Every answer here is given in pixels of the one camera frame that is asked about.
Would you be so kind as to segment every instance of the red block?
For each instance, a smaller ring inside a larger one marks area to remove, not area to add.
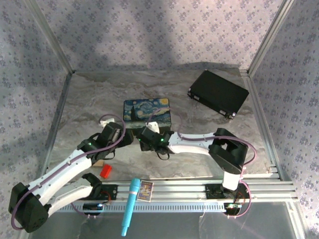
[[[100,176],[101,176],[102,178],[107,178],[107,177],[109,176],[111,170],[112,170],[112,166],[111,166],[111,165],[108,165],[108,164],[105,164],[105,165],[103,166],[103,169],[102,169],[101,173],[100,173]]]

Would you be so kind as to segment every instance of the gray marble floor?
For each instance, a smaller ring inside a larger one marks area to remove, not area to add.
[[[211,70],[215,74],[244,87],[239,71]],[[90,135],[100,132],[98,119],[105,113],[122,117],[123,102],[128,99],[169,98],[172,130],[177,130],[179,112],[184,133],[215,132],[223,127],[237,137],[251,142],[258,158],[247,166],[246,173],[266,173],[270,162],[258,131],[250,96],[235,119],[229,121],[208,107],[191,100],[187,90],[202,71],[143,71],[74,74],[58,128],[49,168],[64,160],[76,146]],[[138,142],[116,150],[116,157],[106,161],[112,165],[110,180],[140,178],[222,176],[223,172],[211,158],[199,154],[175,154],[162,161],[154,152],[141,152]],[[253,155],[249,150],[247,159]],[[87,171],[99,175],[101,168]]]

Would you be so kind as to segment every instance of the small card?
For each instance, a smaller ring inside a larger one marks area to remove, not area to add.
[[[141,181],[140,190],[138,194],[138,200],[144,202],[150,202],[153,192],[153,185],[152,182]]]

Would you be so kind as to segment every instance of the blue marker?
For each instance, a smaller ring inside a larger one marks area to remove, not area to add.
[[[124,217],[122,221],[122,236],[126,236],[126,232],[128,231],[128,228],[131,223],[132,213],[134,209],[134,204],[136,200],[136,196],[140,189],[141,181],[138,178],[133,178],[130,184],[130,192],[129,192],[129,198],[128,202],[126,203]]]

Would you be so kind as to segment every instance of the starry night box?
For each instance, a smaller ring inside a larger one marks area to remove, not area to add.
[[[145,126],[153,111],[163,107],[169,107],[167,98],[126,100],[124,101],[123,120],[126,127],[133,129],[133,134],[136,135]],[[153,116],[152,121],[159,124],[160,133],[170,130],[170,111],[167,109],[159,111]]]

